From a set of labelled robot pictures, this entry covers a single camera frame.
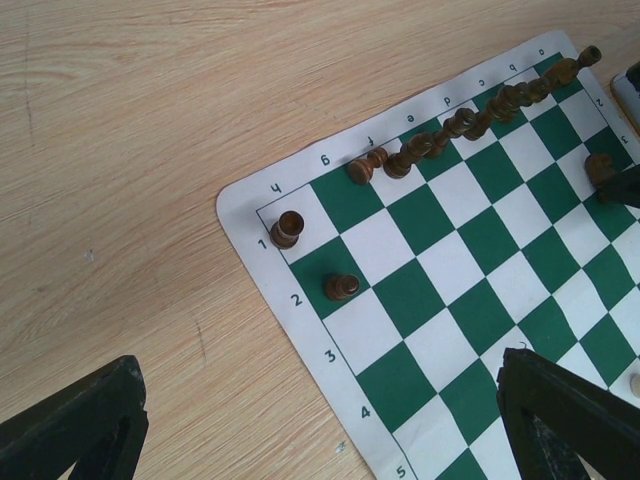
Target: wooden table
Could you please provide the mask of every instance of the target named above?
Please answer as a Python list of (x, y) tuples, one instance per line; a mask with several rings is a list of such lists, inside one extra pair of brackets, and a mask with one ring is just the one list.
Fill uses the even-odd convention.
[(600, 46), (603, 84), (640, 45), (635, 0), (25, 3), (0, 6), (0, 421), (134, 354), (139, 479), (371, 477), (225, 185), (539, 33)]

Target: chess rook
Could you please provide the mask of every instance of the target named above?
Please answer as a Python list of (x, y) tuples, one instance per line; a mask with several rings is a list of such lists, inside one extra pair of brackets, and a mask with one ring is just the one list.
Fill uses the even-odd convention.
[(563, 58), (558, 61), (543, 74), (543, 76), (549, 80), (550, 91), (553, 92), (558, 88), (569, 85), (575, 80), (581, 69), (594, 65), (599, 62), (601, 58), (602, 53), (600, 49), (591, 45), (580, 53), (577, 60), (573, 58)]
[(298, 238), (304, 229), (302, 215), (289, 210), (280, 215), (280, 218), (271, 227), (269, 237), (271, 242), (281, 250), (286, 250), (298, 243)]
[(420, 162), (433, 147), (431, 133), (419, 133), (402, 145), (400, 152), (389, 156), (384, 164), (384, 171), (391, 178), (404, 178), (411, 171), (414, 163)]
[(347, 167), (349, 176), (358, 185), (366, 185), (373, 177), (373, 170), (380, 168), (389, 158), (387, 151), (382, 148), (374, 148), (364, 158), (356, 158)]
[(459, 108), (453, 117), (444, 121), (442, 130), (433, 134), (433, 146), (425, 156), (427, 158), (439, 157), (448, 145), (449, 140), (459, 138), (475, 124), (475, 112), (470, 108)]
[(324, 293), (333, 302), (341, 302), (360, 290), (360, 280), (355, 275), (333, 275), (324, 286)]

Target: brown chess piece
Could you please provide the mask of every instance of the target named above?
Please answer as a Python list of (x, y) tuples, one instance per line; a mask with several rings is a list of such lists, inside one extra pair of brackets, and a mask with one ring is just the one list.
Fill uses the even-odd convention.
[(483, 111), (476, 116), (476, 124), (463, 133), (467, 140), (478, 140), (482, 137), (491, 126), (491, 122), (498, 120), (502, 123), (512, 121), (518, 110), (523, 105), (526, 92), (524, 86), (526, 84), (505, 85), (498, 95), (490, 98)]
[(550, 91), (554, 92), (558, 88), (569, 85), (578, 76), (581, 69), (590, 67), (602, 58), (602, 53), (598, 47), (593, 45), (585, 48), (578, 59), (563, 58), (556, 62), (549, 70), (542, 74), (550, 83)]
[(298, 238), (304, 229), (302, 215), (289, 210), (280, 215), (269, 232), (271, 242), (281, 250), (287, 250), (298, 243)]
[(400, 152), (389, 156), (384, 164), (384, 171), (391, 178), (404, 178), (411, 171), (414, 163), (420, 162), (433, 147), (431, 133), (418, 133), (402, 145)]
[(389, 158), (387, 151), (382, 148), (374, 148), (364, 158), (356, 158), (347, 167), (349, 176), (358, 185), (366, 185), (373, 177), (373, 170), (380, 168)]
[(360, 290), (360, 280), (355, 275), (333, 275), (324, 285), (324, 293), (333, 302), (341, 302)]
[(427, 158), (439, 157), (452, 138), (459, 138), (476, 124), (476, 114), (470, 108), (459, 108), (453, 117), (444, 121), (442, 130), (433, 134), (433, 146), (426, 153)]

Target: wooden chess piece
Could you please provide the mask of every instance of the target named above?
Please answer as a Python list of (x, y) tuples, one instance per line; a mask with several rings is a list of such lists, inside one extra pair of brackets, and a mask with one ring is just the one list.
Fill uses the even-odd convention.
[(573, 58), (563, 58), (544, 72), (542, 76), (549, 80), (550, 91), (554, 92), (558, 88), (569, 85), (575, 80), (581, 69), (594, 65), (599, 62), (601, 58), (602, 53), (600, 49), (590, 45), (580, 53), (577, 60)]
[(433, 134), (433, 146), (427, 158), (439, 157), (452, 138), (459, 138), (476, 124), (476, 114), (470, 108), (459, 108), (453, 117), (444, 121), (442, 130)]
[(280, 215), (269, 232), (271, 242), (281, 250), (287, 250), (298, 243), (298, 238), (304, 229), (302, 215), (289, 210)]
[(388, 158), (389, 154), (382, 147), (374, 148), (364, 158), (356, 158), (347, 167), (351, 180), (366, 185), (373, 177), (373, 170), (384, 165)]
[(360, 280), (355, 275), (333, 275), (324, 285), (324, 293), (333, 302), (353, 297), (360, 290)]
[(391, 178), (404, 178), (411, 171), (414, 163), (420, 162), (433, 147), (431, 133), (418, 133), (402, 145), (400, 152), (389, 156), (384, 164), (384, 171)]

